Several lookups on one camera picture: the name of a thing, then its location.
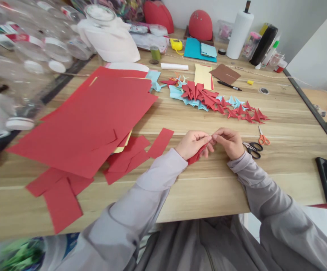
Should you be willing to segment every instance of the person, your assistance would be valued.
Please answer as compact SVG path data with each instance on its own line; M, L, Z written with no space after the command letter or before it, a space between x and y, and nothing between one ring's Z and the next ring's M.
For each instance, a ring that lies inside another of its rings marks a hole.
M222 145L238 175L251 212L261 221L260 243L239 216L163 223L149 237L137 263L139 244L156 218L187 159ZM83 230L58 270L327 270L327 237L300 206L258 167L238 132L212 136L189 131L176 148L158 157L133 187Z

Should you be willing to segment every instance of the sleeve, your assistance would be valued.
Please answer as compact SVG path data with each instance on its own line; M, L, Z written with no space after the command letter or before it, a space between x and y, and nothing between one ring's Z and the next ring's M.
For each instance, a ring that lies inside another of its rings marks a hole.
M175 149L157 158L121 199L80 233L76 248L58 270L133 270L140 240L187 165Z
M244 186L251 212L261 221L260 241L285 268L309 263L327 270L327 237L302 208L245 152L228 162Z

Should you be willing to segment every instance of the wood grain surface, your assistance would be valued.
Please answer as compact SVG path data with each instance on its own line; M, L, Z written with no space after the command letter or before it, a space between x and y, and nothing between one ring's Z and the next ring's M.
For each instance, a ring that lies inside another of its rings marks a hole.
M215 45L217 49L226 47L218 43ZM140 54L139 63L161 71L159 65L149 63L149 52L140 51ZM197 60L183 58L169 48L161 61L188 64L189 70L179 73L189 77L189 80L194 80ZM242 67L262 75L284 76L283 73L257 71L248 62L232 60L221 55L218 56L217 63L208 62L214 68L220 63ZM91 73L98 65L98 57L95 57L80 74ZM271 145L264 146L262 158L257 160L257 163L300 204L324 203L325 197L314 158L320 156L327 159L327 135L289 80L236 71L241 77L234 85L241 88L242 92L218 84L215 78L214 87L215 91L225 95L227 99L233 95L241 101L249 100L251 106L260 108L263 114L271 119L262 125L262 131L271 141ZM160 80L174 75L172 70L163 70ZM84 80L82 77L72 79L48 104L46 113L58 108ZM253 80L254 84L247 84L247 80ZM260 87L267 88L270 93L259 93ZM185 106L182 101L169 97L168 87L163 88L160 93L153 92L159 99L135 126L133 135L144 135L153 143L163 127L171 129L175 133L166 151L176 146L188 130L203 130L212 134L220 127L229 127L240 131L244 141L257 142L259 139L257 124L227 119L218 112L206 112L197 110L197 107ZM27 132L21 132L11 145L25 134ZM221 147L216 146L215 149L208 159L202 158L178 177L158 222L249 212L245 193L235 174L226 165L227 155ZM111 186L106 184L100 170L94 183L78 195L84 216L62 233L78 232L92 223L107 205L127 192L152 162L153 159L149 159ZM5 151L0 154L0 240L53 234L53 226L43 197L34 198L24 188L47 168L39 162Z

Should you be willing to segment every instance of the paper towel roll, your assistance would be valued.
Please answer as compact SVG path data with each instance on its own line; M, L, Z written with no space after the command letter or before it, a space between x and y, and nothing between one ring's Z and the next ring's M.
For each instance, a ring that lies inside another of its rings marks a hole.
M239 11L236 15L234 29L231 33L226 55L232 59L238 59L245 43L250 27L254 21L254 15Z

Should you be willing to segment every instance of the black pen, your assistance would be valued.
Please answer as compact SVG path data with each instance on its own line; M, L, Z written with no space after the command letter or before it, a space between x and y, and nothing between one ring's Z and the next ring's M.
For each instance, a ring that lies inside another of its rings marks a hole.
M237 88L237 87L234 87L232 85L229 85L228 83L225 83L225 82L222 82L222 81L217 81L219 84L221 85L225 85L226 87L230 87L230 88L233 88L233 89L236 89L238 91L242 91L241 89Z

